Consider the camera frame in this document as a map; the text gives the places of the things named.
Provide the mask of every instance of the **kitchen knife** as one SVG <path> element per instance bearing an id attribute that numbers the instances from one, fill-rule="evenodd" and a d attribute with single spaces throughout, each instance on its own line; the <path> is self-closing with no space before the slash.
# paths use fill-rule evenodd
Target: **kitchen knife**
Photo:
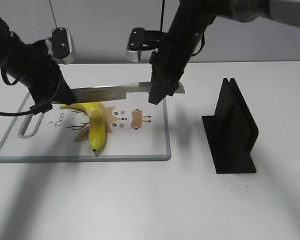
<path id="1" fill-rule="evenodd" d="M 71 89 L 76 97 L 75 103 L 91 103 L 91 102 L 105 102 L 112 100 L 126 99 L 127 93 L 149 93 L 151 89 L 151 82 L 136 82 L 129 84 L 122 84 L 119 86 L 96 86 Z M 176 94 L 184 94 L 185 89 L 181 82 L 175 91 Z"/>

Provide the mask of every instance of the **table surface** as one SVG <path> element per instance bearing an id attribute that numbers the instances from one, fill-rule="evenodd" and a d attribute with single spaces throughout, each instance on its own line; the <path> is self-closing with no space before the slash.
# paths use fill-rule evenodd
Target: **table surface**
<path id="1" fill-rule="evenodd" d="M 72 88 L 151 75 L 149 64 L 61 69 Z M 201 116 L 224 77 L 259 128 L 255 174 L 215 172 Z M 191 63 L 181 81 L 186 94 L 167 98 L 168 161 L 0 163 L 0 240 L 300 240 L 300 61 Z M 25 94 L 0 77 L 0 111 Z M 0 139 L 11 120 L 0 117 Z"/>

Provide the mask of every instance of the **black stand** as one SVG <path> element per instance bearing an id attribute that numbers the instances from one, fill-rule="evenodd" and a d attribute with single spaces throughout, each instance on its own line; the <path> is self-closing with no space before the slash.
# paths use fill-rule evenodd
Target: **black stand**
<path id="1" fill-rule="evenodd" d="M 214 116 L 202 116 L 217 174 L 255 173 L 258 127 L 234 78 L 223 79 Z"/>

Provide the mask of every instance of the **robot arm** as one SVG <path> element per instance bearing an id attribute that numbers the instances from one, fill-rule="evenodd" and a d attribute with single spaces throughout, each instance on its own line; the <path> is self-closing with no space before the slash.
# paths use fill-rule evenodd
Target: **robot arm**
<path id="1" fill-rule="evenodd" d="M 52 49 L 59 58 L 67 57 L 70 43 L 57 47 L 60 39 L 67 35 L 65 28 L 57 28 L 52 33 Z M 51 102 L 57 101 L 71 104 L 75 96 L 68 87 L 58 64 L 48 54 L 44 40 L 34 44 L 24 44 L 16 33 L 9 30 L 8 25 L 0 18 L 0 69 L 5 84 L 14 85 L 17 82 L 24 84 L 35 102 L 30 111 L 24 114 L 4 113 L 1 116 L 18 116 L 46 112 L 52 108 Z M 7 74 L 15 81 L 10 83 Z"/>
<path id="2" fill-rule="evenodd" d="M 174 94 L 198 43 L 205 44 L 205 30 L 217 16 L 244 23 L 265 17 L 300 27 L 300 0 L 180 0 L 168 33 L 157 34 L 156 44 L 147 42 L 153 31 L 133 29 L 127 53 L 134 62 L 140 60 L 141 51 L 157 49 L 150 57 L 150 103 L 158 104 Z"/>

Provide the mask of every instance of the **white cutting board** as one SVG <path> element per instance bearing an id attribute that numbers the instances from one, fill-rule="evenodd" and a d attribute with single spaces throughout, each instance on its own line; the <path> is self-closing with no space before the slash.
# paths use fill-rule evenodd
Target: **white cutting board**
<path id="1" fill-rule="evenodd" d="M 33 104 L 27 95 L 19 110 L 27 111 Z M 165 100 L 153 105 L 148 103 L 147 93 L 130 93 L 127 99 L 106 101 L 103 105 L 107 120 L 103 149 L 92 151 L 87 140 L 89 119 L 84 112 L 53 105 L 45 114 L 33 116 L 28 125 L 29 116 L 13 119 L 0 142 L 0 163 L 164 161 L 170 158 Z"/>

